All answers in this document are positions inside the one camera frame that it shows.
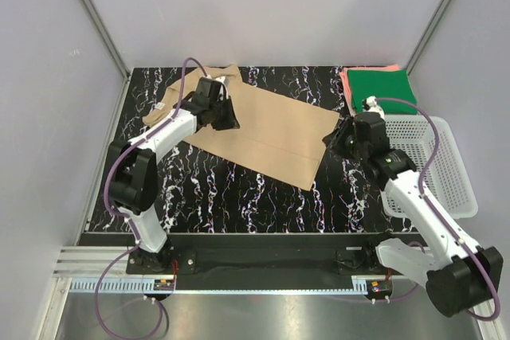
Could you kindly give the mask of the beige t shirt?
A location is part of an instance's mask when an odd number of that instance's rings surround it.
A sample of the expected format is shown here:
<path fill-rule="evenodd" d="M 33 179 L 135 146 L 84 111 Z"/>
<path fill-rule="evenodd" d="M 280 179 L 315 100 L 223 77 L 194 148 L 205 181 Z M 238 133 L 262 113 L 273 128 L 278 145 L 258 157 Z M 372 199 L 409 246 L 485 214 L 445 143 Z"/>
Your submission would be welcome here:
<path fill-rule="evenodd" d="M 239 129 L 204 127 L 186 138 L 190 145 L 302 190 L 310 190 L 324 156 L 323 137 L 339 114 L 245 83 L 236 65 L 197 68 L 168 86 L 163 98 L 143 117 L 153 127 L 177 103 L 179 91 L 196 89 L 199 77 L 228 76 L 229 94 Z"/>

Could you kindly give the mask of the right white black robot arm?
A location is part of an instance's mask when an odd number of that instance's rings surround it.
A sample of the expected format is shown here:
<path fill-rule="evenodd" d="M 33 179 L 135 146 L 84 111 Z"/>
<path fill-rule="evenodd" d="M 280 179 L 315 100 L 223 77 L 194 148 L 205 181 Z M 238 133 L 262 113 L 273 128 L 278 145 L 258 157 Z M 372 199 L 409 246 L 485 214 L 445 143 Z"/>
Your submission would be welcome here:
<path fill-rule="evenodd" d="M 328 150 L 361 163 L 367 178 L 397 202 L 429 247 L 423 253 L 390 234 L 382 234 L 361 257 L 364 268 L 393 269 L 423 287 L 430 302 L 451 317 L 492 300 L 500 314 L 498 287 L 504 259 L 483 248 L 441 206 L 409 155 L 390 144 L 386 121 L 378 112 L 348 116 L 323 142 Z"/>

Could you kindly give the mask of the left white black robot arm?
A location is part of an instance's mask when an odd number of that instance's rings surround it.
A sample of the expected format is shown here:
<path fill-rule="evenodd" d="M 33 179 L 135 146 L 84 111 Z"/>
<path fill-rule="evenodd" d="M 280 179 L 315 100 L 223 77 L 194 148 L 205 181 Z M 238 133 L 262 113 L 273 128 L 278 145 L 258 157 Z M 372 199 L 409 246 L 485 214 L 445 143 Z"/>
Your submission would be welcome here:
<path fill-rule="evenodd" d="M 195 90 L 178 94 L 170 113 L 141 135 L 110 143 L 105 170 L 103 202 L 114 217 L 121 217 L 145 251 L 144 263 L 165 272 L 172 254 L 163 248 L 167 235 L 155 211 L 159 195 L 158 164 L 184 139 L 210 126 L 216 131 L 238 129 L 226 76 L 203 76 Z"/>

